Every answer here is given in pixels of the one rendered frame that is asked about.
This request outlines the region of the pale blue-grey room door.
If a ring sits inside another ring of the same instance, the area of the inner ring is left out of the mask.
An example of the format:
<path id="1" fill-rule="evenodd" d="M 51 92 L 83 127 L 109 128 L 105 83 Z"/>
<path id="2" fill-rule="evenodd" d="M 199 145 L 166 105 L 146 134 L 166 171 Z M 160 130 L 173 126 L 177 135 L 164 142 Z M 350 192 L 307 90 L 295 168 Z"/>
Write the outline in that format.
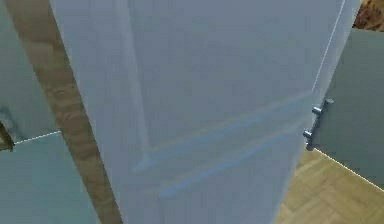
<path id="1" fill-rule="evenodd" d="M 124 224 L 274 224 L 362 0 L 50 0 Z"/>

